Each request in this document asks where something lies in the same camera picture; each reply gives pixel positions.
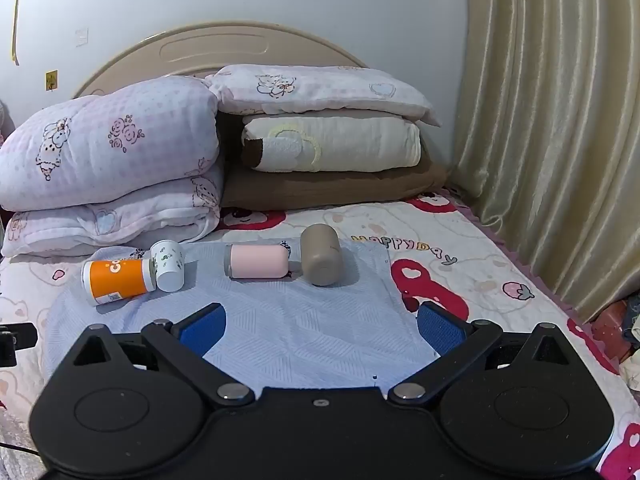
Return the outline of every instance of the white pillow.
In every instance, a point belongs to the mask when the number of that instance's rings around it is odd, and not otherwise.
[[[109,203],[16,213],[2,255],[80,256],[113,245],[148,249],[158,240],[198,240],[220,220],[223,165],[220,157],[201,176],[161,182]]]
[[[322,110],[243,121],[242,158],[258,171],[371,172],[420,162],[418,126],[384,112]]]
[[[31,116],[0,148],[0,204],[33,211],[110,202],[199,174],[218,156],[216,97],[171,76]]]
[[[205,78],[221,112],[301,114],[359,108],[440,126],[433,106],[414,87],[385,72],[356,66],[229,65]]]

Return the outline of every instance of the black cable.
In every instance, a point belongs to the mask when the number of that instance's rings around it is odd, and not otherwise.
[[[40,456],[40,454],[33,450],[33,449],[28,449],[27,447],[21,447],[21,446],[14,446],[13,444],[5,444],[4,442],[0,442],[0,447],[5,447],[7,449],[13,449],[14,451],[23,451],[25,453],[30,453],[32,455],[35,456]]]

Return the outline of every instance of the brown pillow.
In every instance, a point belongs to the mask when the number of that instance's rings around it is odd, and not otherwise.
[[[440,189],[446,177],[446,170],[431,162],[425,151],[412,168],[392,168],[377,173],[264,173],[238,161],[228,168],[222,207],[268,211],[403,200]]]

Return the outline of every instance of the yellow wall plate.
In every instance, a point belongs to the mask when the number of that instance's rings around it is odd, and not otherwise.
[[[45,88],[47,90],[55,90],[58,88],[58,71],[52,70],[51,72],[47,72],[44,75],[45,78]]]

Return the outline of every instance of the pillow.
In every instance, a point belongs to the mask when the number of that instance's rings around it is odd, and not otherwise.
[[[229,65],[206,76],[220,110],[281,114],[331,108],[377,110],[440,126],[433,107],[414,87],[380,70],[357,66]]]
[[[2,255],[80,256],[127,244],[148,249],[158,240],[192,242],[220,220],[224,159],[201,176],[161,182],[113,202],[16,213]]]
[[[216,97],[170,76],[31,116],[0,148],[0,203],[12,211],[110,202],[201,174],[218,155]]]
[[[370,110],[245,116],[242,161],[258,171],[382,171],[415,166],[420,129]]]
[[[402,200],[440,189],[446,177],[426,152],[412,168],[377,173],[261,173],[235,164],[226,175],[222,207],[268,211]]]

